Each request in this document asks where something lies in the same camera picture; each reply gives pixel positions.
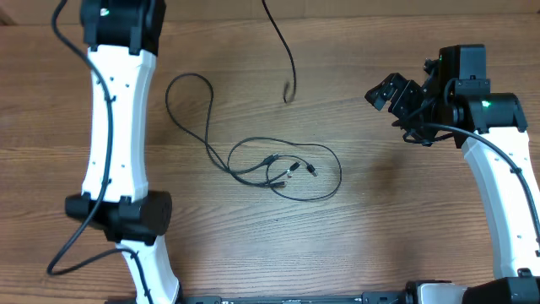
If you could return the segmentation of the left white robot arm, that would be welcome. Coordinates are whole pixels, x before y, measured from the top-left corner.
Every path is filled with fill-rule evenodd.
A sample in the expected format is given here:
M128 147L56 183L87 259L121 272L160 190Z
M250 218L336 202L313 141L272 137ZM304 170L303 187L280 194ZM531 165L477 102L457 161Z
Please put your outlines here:
M91 71L92 126L81 192L66 198L65 211L114 243L135 284L134 303L181 300L165 245L172 198L149 190L144 154L165 10L158 0L84 1L80 23L88 49L75 50Z

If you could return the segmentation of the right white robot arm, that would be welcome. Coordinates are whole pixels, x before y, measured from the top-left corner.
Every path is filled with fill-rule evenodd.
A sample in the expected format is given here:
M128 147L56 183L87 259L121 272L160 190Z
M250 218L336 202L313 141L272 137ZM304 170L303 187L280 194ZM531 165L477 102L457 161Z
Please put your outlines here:
M391 73L365 94L396 117L403 140L429 147L453 139L480 197L494 255L494 280L467 287L448 280L407 282L402 291L366 291L363 303L537 303L539 187L518 97L494 93L483 44L443 47L428 59L423 85Z

